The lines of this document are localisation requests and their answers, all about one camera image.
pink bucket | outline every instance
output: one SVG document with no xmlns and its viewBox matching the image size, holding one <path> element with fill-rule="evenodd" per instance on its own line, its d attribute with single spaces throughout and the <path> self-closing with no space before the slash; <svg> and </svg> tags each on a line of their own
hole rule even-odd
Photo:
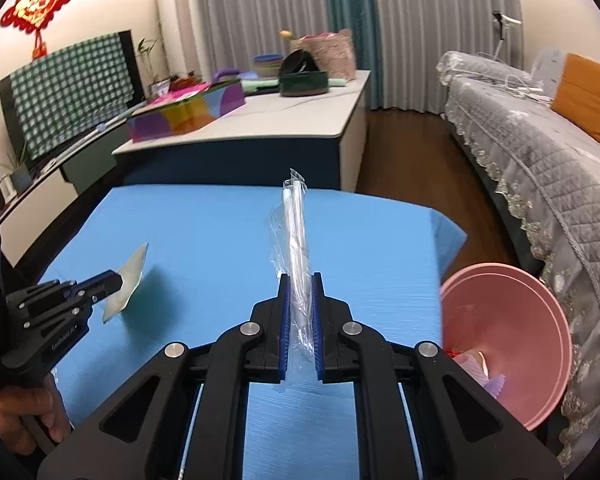
<svg viewBox="0 0 600 480">
<path fill-rule="evenodd" d="M 506 377 L 498 400 L 534 430 L 569 380 L 571 334 L 560 304 L 533 276 L 504 264 L 462 269 L 440 295 L 443 348 L 482 352 L 489 376 Z"/>
</svg>

blue tablecloth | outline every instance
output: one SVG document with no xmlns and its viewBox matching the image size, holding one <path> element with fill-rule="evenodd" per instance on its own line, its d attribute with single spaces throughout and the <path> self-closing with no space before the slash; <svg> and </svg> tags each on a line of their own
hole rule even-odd
<svg viewBox="0 0 600 480">
<path fill-rule="evenodd" d="M 118 269 L 149 242 L 144 278 L 127 309 L 90 333 L 58 365 L 74 424 L 163 345 L 215 341 L 276 295 L 268 215 L 281 191 L 237 186 L 113 189 L 43 280 L 83 280 Z M 325 293 L 388 340 L 440 342 L 440 277 L 465 240 L 428 208 L 333 190 L 309 190 L 305 223 L 312 271 Z M 250 389 L 244 449 L 247 479 L 358 476 L 351 384 L 269 384 Z"/>
</svg>

teal curtain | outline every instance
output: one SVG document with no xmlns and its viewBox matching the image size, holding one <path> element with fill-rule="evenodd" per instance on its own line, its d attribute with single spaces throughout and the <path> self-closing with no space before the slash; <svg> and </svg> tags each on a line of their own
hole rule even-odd
<svg viewBox="0 0 600 480">
<path fill-rule="evenodd" d="M 353 31 L 356 62 L 361 70 L 371 70 L 369 104 L 382 105 L 382 44 L 376 0 L 327 0 L 329 28 Z"/>
</svg>

plaid cloth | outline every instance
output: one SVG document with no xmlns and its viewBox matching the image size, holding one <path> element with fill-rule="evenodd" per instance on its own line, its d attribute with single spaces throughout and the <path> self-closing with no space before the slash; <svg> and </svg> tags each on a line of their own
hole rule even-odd
<svg viewBox="0 0 600 480">
<path fill-rule="evenodd" d="M 117 34 L 68 46 L 17 69 L 11 89 L 32 159 L 122 113 L 134 94 Z"/>
</svg>

dark brown floor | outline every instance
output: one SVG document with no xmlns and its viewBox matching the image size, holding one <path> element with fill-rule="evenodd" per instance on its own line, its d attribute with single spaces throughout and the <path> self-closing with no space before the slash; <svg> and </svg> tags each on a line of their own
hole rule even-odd
<svg viewBox="0 0 600 480">
<path fill-rule="evenodd" d="M 516 265 L 513 246 L 480 179 L 433 114 L 370 113 L 358 193 L 425 205 L 467 233 L 447 275 L 481 262 Z"/>
</svg>

